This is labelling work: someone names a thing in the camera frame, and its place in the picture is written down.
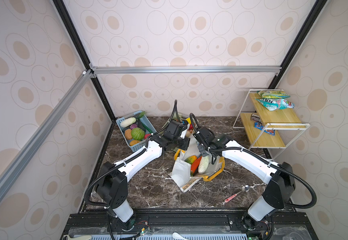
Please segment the white chinese cabbage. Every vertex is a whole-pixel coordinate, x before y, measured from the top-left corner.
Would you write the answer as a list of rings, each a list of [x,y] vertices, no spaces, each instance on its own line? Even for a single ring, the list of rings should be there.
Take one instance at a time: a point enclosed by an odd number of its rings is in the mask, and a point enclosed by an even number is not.
[[[204,174],[210,164],[210,155],[202,157],[198,166],[198,173]]]

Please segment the orange-red carrot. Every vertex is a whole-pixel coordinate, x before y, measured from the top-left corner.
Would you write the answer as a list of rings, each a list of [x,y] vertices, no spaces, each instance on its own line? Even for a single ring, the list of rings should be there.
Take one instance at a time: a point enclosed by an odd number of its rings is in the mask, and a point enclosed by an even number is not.
[[[197,171],[201,159],[202,159],[202,156],[199,156],[199,157],[197,158],[197,160],[191,165],[190,174],[191,174],[192,176],[193,176],[193,175],[195,174],[195,172]]]

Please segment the white radish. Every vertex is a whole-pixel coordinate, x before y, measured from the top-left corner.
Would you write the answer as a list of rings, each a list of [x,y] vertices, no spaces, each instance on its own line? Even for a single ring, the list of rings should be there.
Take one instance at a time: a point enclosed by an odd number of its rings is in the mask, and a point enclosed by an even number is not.
[[[130,117],[127,119],[124,119],[123,121],[120,122],[120,126],[122,128],[126,128],[132,124],[134,124],[137,121],[137,119],[135,117]]]

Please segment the diagonal aluminium rail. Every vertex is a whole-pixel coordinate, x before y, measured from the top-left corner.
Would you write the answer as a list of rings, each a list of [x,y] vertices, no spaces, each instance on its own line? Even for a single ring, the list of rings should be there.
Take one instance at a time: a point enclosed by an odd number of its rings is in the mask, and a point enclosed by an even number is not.
[[[91,78],[93,71],[87,69],[77,81],[72,85],[62,100],[51,111],[41,126],[35,131],[33,136],[25,144],[14,158],[13,162],[5,169],[0,176],[0,203],[11,189],[13,184],[22,174],[26,166],[41,147],[42,143],[49,136],[50,132],[57,125],[63,114],[70,107],[80,90]]]

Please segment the white grocery bag yellow handles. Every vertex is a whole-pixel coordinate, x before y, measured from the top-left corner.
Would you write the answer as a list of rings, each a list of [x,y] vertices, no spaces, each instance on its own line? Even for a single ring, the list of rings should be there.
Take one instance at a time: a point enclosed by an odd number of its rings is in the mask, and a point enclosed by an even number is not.
[[[175,163],[170,177],[183,193],[200,180],[212,181],[225,167],[223,157],[212,158],[211,155],[203,157],[197,146],[198,142],[191,136],[188,149],[186,151],[179,149],[174,155]]]

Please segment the purple cabbage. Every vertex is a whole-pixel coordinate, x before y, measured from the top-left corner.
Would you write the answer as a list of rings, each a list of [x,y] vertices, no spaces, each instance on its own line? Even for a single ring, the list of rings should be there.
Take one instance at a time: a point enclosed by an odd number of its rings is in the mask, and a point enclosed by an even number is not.
[[[132,125],[130,125],[130,129],[131,130],[133,130],[133,129],[135,129],[135,128],[138,128],[139,126],[137,125],[137,124],[132,124]]]

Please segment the green cabbage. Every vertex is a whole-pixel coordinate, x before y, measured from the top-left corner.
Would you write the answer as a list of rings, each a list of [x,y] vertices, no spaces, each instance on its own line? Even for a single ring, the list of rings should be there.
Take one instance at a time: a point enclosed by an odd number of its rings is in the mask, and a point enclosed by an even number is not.
[[[132,130],[132,137],[136,141],[142,141],[145,137],[145,131],[141,128],[135,128]]]

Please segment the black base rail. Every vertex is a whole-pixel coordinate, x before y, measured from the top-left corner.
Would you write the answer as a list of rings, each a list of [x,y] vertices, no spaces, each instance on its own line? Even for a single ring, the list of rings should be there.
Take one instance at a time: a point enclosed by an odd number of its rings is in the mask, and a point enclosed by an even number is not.
[[[279,211],[260,221],[256,229],[244,227],[243,209],[137,209],[135,225],[124,230],[103,211],[72,214],[63,227],[62,240],[87,235],[92,240],[172,240],[177,233],[189,240],[316,240],[307,215]]]

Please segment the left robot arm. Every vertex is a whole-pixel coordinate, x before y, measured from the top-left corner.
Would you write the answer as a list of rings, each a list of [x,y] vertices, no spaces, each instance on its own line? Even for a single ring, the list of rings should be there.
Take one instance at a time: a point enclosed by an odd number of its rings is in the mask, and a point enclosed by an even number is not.
[[[88,185],[84,200],[88,205],[100,206],[110,216],[122,223],[129,223],[134,218],[134,210],[128,203],[128,182],[147,164],[161,157],[166,151],[179,148],[186,150],[189,137],[187,121],[179,121],[177,100],[174,101],[172,114],[162,129],[147,137],[145,146],[129,157],[111,164],[91,184]]]

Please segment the brown chocolate packet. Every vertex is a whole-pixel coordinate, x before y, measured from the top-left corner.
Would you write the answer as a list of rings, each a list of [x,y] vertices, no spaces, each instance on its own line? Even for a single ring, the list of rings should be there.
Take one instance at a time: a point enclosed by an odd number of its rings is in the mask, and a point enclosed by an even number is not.
[[[250,119],[252,120],[252,121],[255,121],[255,122],[258,122],[258,123],[261,123],[262,121],[261,121],[261,118],[258,116],[258,115],[256,115],[256,114],[252,114],[251,116],[250,116]]]

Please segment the green leafy vegetable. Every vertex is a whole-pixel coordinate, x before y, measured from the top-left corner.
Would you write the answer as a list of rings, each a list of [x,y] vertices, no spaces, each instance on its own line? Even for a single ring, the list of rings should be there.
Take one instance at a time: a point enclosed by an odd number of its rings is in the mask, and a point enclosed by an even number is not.
[[[142,117],[143,117],[145,114],[146,114],[146,112],[145,112],[145,111],[143,111],[143,112],[139,113],[139,115],[136,117],[136,119],[140,119],[140,118],[142,118]]]

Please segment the green plastic basket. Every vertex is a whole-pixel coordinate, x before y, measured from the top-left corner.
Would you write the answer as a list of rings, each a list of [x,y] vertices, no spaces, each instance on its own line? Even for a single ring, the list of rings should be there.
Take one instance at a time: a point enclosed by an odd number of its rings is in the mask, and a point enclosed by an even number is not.
[[[187,121],[188,123],[188,131],[189,132],[192,132],[193,131],[193,126],[191,124],[191,120],[189,118],[188,115],[186,114],[183,114],[181,112],[178,113],[178,115],[176,113],[174,113],[174,117],[173,117],[174,120],[179,120],[180,122],[183,122],[183,121]]]

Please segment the teal snack bag middle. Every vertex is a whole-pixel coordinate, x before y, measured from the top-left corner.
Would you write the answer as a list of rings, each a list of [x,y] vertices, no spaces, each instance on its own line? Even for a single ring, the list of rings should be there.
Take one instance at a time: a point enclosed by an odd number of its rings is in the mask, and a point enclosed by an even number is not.
[[[256,99],[269,111],[293,109],[294,104],[286,99]]]

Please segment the pink handled spoon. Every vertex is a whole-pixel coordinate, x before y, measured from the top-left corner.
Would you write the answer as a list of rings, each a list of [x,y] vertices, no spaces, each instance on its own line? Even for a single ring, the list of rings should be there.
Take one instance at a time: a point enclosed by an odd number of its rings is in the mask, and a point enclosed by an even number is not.
[[[249,185],[244,185],[244,186],[242,186],[242,187],[240,188],[240,190],[239,190],[237,193],[235,193],[235,194],[231,195],[230,197],[226,198],[226,199],[224,200],[224,203],[230,202],[231,200],[233,200],[234,198],[236,198],[236,197],[237,197],[239,194],[241,194],[241,193],[246,193],[246,192],[248,192],[249,189],[250,189],[250,186],[249,186]]]

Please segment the orange-green papaya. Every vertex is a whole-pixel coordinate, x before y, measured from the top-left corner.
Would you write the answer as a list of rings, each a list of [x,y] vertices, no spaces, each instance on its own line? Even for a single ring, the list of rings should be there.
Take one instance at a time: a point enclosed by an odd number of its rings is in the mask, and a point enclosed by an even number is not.
[[[186,158],[185,162],[192,165],[196,160],[197,160],[197,156],[193,155],[193,156]]]

